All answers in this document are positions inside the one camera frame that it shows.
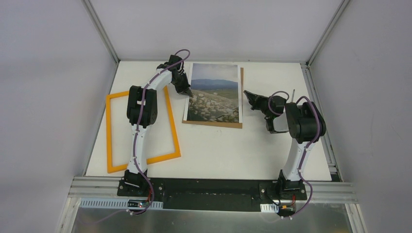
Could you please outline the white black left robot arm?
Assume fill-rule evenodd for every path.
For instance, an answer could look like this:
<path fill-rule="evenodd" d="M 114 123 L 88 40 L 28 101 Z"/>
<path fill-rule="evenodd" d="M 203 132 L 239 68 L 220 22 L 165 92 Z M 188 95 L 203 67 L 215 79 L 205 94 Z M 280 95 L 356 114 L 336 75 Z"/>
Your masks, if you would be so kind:
<path fill-rule="evenodd" d="M 147 83 L 129 89 L 126 116 L 132 128 L 132 152 L 123 179 L 136 196 L 145 195 L 149 186 L 144 141 L 157 119 L 158 90 L 172 84 L 178 94 L 192 96 L 184 61 L 185 58 L 172 54 L 167 62 L 157 66 Z"/>

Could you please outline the landscape photo print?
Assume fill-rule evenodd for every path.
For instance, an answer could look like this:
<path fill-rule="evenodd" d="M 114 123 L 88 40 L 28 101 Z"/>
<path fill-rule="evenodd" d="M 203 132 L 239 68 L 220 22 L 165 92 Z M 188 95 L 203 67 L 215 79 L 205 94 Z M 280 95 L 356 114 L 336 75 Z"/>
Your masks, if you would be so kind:
<path fill-rule="evenodd" d="M 243 123 L 239 65 L 192 63 L 189 84 L 193 96 L 186 100 L 183 120 Z"/>

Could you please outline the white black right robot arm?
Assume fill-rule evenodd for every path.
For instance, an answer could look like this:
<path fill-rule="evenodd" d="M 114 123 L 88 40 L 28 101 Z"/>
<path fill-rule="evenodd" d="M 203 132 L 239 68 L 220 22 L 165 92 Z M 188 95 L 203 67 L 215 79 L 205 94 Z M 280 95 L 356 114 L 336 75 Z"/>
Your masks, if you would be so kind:
<path fill-rule="evenodd" d="M 264 114 L 266 129 L 271 134 L 289 133 L 292 143 L 284 167 L 274 185 L 274 192 L 282 199 L 304 193 L 303 171 L 310 152 L 326 133 L 326 123 L 314 102 L 306 96 L 289 101 L 285 91 L 276 91 L 269 97 L 244 91 L 251 110 Z"/>

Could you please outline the yellow wooden picture frame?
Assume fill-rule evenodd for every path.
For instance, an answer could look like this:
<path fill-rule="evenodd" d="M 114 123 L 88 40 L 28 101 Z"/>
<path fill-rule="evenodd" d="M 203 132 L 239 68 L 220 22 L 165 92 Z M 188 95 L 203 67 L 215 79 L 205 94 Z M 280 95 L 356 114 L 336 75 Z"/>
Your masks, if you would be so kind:
<path fill-rule="evenodd" d="M 169 96 L 169 89 L 168 87 L 163 88 L 163 92 L 165 95 L 165 101 L 166 101 L 166 107 L 167 107 L 167 112 L 168 112 L 168 118 L 169 118 L 169 123 L 171 127 L 171 132 L 172 132 L 172 140 L 173 140 L 173 145 L 175 152 L 169 153 L 169 154 L 164 154 L 160 156 L 156 156 L 153 158 L 147 159 L 148 164 L 154 164 L 154 163 L 159 163 L 171 159 L 176 159 L 181 157 L 181 150 L 179 146 L 179 141 L 178 141 L 178 134 L 174 122 L 174 115 L 172 112 L 172 105 L 170 101 L 170 96 Z M 111 100 L 116 99 L 116 98 L 122 98 L 126 97 L 129 95 L 129 91 L 123 91 L 123 92 L 118 92 L 114 94 L 109 94 L 105 97 L 105 115 L 106 115 L 106 167 L 107 167 L 107 173 L 114 173 L 114 172 L 119 172 L 126 170 L 128 163 L 119 165 L 119 166 L 114 166 L 113 165 L 113 151 L 112 151 L 112 119 L 111 119 Z"/>

